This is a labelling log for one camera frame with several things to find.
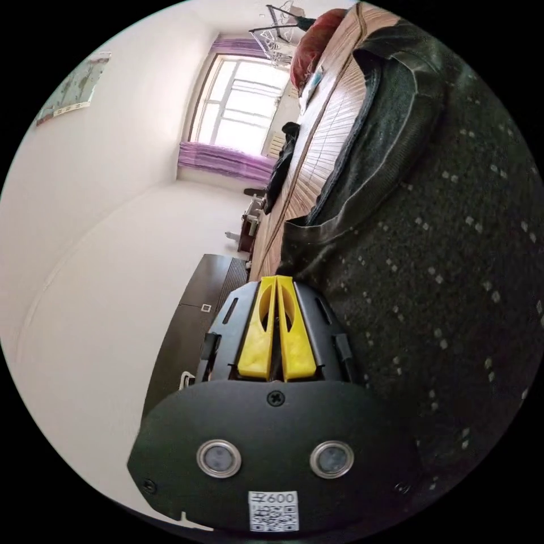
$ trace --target dark wooden cabinet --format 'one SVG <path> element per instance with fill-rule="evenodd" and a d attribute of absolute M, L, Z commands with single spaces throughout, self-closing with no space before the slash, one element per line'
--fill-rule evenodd
<path fill-rule="evenodd" d="M 160 346 L 142 417 L 179 390 L 183 372 L 196 373 L 204 335 L 229 293 L 247 281 L 244 260 L 212 254 L 202 257 Z"/>
<path fill-rule="evenodd" d="M 180 304 L 199 307 L 208 304 L 212 311 L 215 310 L 231 263 L 232 257 L 204 255 L 185 288 Z"/>

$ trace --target wall picture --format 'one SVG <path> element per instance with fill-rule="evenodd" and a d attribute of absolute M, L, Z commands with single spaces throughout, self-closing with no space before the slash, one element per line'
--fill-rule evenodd
<path fill-rule="evenodd" d="M 45 103 L 36 118 L 36 125 L 63 113 L 90 106 L 95 86 L 110 56 L 110 52 L 93 53 L 73 70 Z"/>

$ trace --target qr code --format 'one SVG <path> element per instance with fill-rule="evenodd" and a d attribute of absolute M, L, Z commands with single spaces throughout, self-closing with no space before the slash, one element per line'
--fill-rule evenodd
<path fill-rule="evenodd" d="M 249 519 L 251 531 L 298 531 L 299 506 L 296 491 L 250 491 Z"/>

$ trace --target wooden bed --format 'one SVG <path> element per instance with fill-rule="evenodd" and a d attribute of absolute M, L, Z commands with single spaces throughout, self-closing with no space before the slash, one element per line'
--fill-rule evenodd
<path fill-rule="evenodd" d="M 364 76 L 353 50 L 378 28 L 397 21 L 388 11 L 357 3 L 328 43 L 319 63 L 324 76 L 298 120 L 300 133 L 281 195 L 258 227 L 250 281 L 275 274 L 284 222 L 310 212 L 353 127 L 365 97 Z"/>

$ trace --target dark clothing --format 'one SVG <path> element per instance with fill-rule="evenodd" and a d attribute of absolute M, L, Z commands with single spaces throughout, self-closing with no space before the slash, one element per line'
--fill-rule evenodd
<path fill-rule="evenodd" d="M 279 152 L 279 158 L 274 164 L 270 181 L 266 187 L 266 203 L 263 211 L 265 215 L 268 215 L 280 193 L 282 192 L 283 183 L 287 177 L 289 165 L 293 158 L 293 151 L 295 149 L 296 139 L 299 136 L 300 125 L 297 123 L 286 123 L 282 127 L 282 132 L 285 134 L 285 144 L 283 144 L 282 150 Z"/>
<path fill-rule="evenodd" d="M 439 41 L 401 20 L 354 56 L 364 104 L 316 206 L 286 223 L 277 273 L 326 296 L 366 386 L 409 418 L 426 476 L 406 514 L 487 455 L 536 375 L 544 186 L 508 112 Z"/>

